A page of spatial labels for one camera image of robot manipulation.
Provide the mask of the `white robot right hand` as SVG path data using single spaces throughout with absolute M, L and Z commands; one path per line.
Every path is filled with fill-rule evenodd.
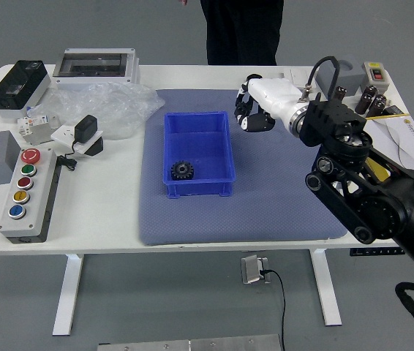
M 282 121 L 288 132 L 298 137 L 311 90 L 311 83 L 299 89 L 286 78 L 250 75 L 238 91 L 236 120 L 246 132 L 269 131 L 277 121 Z

